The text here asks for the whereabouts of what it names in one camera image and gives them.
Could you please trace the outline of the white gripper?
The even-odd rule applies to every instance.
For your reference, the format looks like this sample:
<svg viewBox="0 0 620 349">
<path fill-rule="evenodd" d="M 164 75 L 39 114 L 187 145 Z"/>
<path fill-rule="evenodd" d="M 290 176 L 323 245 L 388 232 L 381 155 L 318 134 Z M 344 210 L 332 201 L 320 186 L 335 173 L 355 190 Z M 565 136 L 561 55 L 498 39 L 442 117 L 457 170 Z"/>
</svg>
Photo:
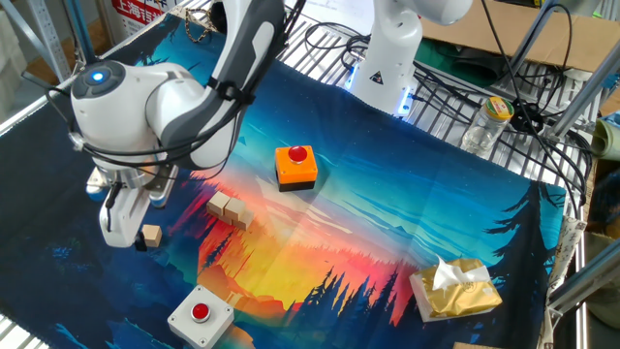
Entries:
<svg viewBox="0 0 620 349">
<path fill-rule="evenodd" d="M 131 189 L 113 186 L 104 199 L 99 213 L 103 238 L 111 247 L 130 247 L 146 251 L 141 222 L 150 205 L 144 188 Z"/>
</svg>

